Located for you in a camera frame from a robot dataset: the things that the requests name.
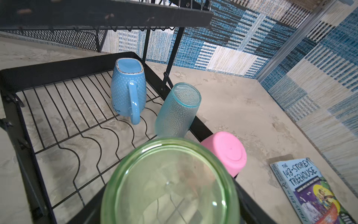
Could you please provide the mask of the teal textured plastic cup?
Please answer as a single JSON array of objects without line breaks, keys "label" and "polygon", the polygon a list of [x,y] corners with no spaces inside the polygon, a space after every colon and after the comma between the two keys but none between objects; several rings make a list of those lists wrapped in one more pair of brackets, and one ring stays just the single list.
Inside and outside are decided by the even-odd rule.
[{"label": "teal textured plastic cup", "polygon": [[169,92],[155,121],[159,138],[185,137],[201,104],[200,92],[191,84],[177,83]]}]

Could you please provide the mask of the blue ceramic mug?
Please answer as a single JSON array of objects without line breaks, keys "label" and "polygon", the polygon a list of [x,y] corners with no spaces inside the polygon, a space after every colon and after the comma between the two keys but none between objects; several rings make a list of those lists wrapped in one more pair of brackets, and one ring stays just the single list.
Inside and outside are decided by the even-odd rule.
[{"label": "blue ceramic mug", "polygon": [[119,115],[129,117],[133,125],[140,123],[140,113],[146,104],[146,79],[139,60],[116,60],[111,81],[111,102]]}]

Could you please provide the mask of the pink plastic cup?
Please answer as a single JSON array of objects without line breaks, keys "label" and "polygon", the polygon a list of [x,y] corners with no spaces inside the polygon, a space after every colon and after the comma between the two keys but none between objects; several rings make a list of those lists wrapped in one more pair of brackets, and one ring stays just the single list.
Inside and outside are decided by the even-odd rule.
[{"label": "pink plastic cup", "polygon": [[237,177],[247,163],[247,153],[240,140],[229,132],[217,132],[200,143],[211,151],[232,177]]}]

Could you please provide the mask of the green transparent glass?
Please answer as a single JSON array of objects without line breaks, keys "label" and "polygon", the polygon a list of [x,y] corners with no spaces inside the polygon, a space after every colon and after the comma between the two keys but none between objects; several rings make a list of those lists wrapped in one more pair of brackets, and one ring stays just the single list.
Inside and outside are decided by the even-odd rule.
[{"label": "green transparent glass", "polygon": [[151,140],[129,153],[108,181],[102,224],[237,224],[232,176],[202,145]]}]

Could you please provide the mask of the black mesh shelf unit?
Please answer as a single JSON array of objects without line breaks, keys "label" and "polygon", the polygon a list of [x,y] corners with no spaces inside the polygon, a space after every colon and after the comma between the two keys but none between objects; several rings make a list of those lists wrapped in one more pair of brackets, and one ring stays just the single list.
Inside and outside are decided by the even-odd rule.
[{"label": "black mesh shelf unit", "polygon": [[96,52],[102,51],[107,33],[106,30],[1,29],[1,37]]}]

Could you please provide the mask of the treehouse book on table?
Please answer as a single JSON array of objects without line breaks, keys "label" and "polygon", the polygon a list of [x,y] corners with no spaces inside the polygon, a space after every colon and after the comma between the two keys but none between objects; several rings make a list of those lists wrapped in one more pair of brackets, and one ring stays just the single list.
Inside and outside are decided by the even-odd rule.
[{"label": "treehouse book on table", "polygon": [[278,161],[270,167],[303,224],[355,224],[310,158]]}]

